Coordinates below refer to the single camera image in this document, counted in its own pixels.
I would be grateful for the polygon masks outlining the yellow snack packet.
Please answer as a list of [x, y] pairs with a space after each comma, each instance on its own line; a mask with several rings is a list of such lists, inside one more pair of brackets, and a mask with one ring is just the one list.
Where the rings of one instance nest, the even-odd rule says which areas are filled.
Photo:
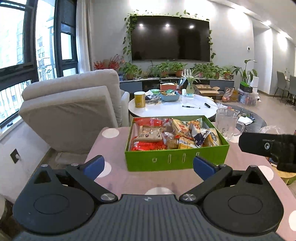
[[186, 150], [186, 149], [195, 149], [195, 148], [197, 148], [197, 146], [194, 141], [183, 136], [179, 138], [178, 149]]

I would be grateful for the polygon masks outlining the yellow bread snack bag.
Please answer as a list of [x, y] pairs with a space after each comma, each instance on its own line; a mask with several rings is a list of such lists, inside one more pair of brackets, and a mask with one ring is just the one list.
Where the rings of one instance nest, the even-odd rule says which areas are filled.
[[221, 140], [215, 128], [210, 128], [210, 133], [203, 142], [203, 147], [217, 147], [221, 145]]

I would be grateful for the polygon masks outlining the brown mixed nuts bag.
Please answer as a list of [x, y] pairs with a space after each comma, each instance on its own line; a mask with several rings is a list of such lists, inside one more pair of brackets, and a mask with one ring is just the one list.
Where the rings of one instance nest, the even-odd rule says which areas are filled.
[[166, 130], [163, 126], [140, 126], [138, 128], [137, 136], [134, 141], [139, 142], [160, 142], [162, 138], [162, 132]]

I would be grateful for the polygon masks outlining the plastic bag of bread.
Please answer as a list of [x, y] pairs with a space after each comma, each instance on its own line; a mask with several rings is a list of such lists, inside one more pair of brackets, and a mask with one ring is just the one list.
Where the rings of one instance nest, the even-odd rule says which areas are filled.
[[259, 130], [259, 133], [268, 133], [273, 135], [284, 134], [283, 130], [277, 126], [264, 126]]

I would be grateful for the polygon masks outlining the dark round side table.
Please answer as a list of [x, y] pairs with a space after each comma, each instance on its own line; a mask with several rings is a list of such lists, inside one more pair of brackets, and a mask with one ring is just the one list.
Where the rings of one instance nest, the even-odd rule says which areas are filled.
[[266, 121], [262, 117], [249, 109], [233, 104], [223, 104], [220, 105], [220, 107], [227, 108], [238, 113], [239, 118], [241, 118], [240, 122], [245, 124], [244, 132], [258, 133], [261, 128], [267, 126]]

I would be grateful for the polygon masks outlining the clear glass pitcher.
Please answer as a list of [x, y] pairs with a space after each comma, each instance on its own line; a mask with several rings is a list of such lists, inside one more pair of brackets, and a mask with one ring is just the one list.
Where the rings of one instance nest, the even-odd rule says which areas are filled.
[[[237, 137], [244, 132], [245, 124], [239, 119], [238, 112], [230, 109], [220, 108], [216, 111], [216, 128], [220, 134], [227, 140], [230, 141], [233, 137]], [[240, 125], [241, 130], [236, 133], [236, 126]]]

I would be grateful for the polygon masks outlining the red snack bag in box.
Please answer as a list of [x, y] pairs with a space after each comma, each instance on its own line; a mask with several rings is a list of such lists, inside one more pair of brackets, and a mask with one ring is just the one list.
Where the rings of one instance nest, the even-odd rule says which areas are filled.
[[163, 141], [158, 142], [143, 142], [135, 141], [132, 143], [131, 151], [155, 151], [155, 150], [166, 150], [167, 146]]

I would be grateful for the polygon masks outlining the grey dining chair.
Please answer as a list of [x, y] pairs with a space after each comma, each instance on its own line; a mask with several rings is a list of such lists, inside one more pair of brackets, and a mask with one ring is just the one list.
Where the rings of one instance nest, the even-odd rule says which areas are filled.
[[276, 86], [276, 91], [275, 91], [273, 97], [276, 96], [276, 93], [278, 90], [281, 90], [282, 91], [281, 98], [283, 98], [283, 95], [285, 92], [289, 93], [289, 89], [287, 86], [287, 80], [286, 80], [283, 72], [277, 71], [276, 76], [277, 76], [277, 86]]

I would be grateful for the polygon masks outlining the round white coffee table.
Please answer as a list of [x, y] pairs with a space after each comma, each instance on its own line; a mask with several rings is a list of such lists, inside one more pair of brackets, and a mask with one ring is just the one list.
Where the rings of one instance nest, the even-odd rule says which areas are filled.
[[146, 104], [143, 108], [136, 108], [134, 99], [128, 104], [128, 110], [133, 116], [161, 117], [161, 116], [200, 116], [212, 118], [218, 107], [215, 102], [205, 96], [194, 94], [194, 97], [181, 95], [179, 100]]

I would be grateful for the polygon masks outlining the glass vase with plant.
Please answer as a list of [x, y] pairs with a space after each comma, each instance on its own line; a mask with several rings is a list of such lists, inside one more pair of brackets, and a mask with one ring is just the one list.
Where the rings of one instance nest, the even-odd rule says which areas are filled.
[[185, 69], [182, 72], [182, 78], [182, 85], [184, 85], [185, 81], [187, 81], [186, 96], [193, 97], [195, 93], [194, 82], [200, 81], [199, 72], [192, 69]]

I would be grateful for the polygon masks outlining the blue snack tray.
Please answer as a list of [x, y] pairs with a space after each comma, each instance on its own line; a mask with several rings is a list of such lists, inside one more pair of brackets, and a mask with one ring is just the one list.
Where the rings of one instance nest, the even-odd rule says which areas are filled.
[[165, 90], [165, 91], [160, 91], [160, 97], [161, 100], [164, 102], [173, 102], [177, 101], [180, 98], [180, 94], [177, 92], [177, 90]]

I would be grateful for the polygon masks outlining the yellow canister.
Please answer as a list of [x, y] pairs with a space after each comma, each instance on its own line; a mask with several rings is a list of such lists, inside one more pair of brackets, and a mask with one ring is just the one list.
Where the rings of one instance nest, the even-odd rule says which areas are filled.
[[136, 108], [145, 108], [145, 92], [137, 91], [134, 93], [134, 103]]

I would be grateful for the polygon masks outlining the red flower decoration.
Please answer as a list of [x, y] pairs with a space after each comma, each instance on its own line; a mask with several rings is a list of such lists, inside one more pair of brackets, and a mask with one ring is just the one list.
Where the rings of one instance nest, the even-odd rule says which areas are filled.
[[94, 70], [113, 69], [118, 71], [125, 63], [124, 57], [119, 54], [114, 55], [109, 60], [96, 61], [93, 63]]

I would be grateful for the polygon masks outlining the wall mounted television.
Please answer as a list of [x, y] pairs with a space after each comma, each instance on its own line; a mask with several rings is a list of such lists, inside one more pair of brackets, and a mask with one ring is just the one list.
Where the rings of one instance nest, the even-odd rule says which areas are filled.
[[130, 20], [133, 61], [210, 61], [208, 21], [177, 16], [134, 16]]

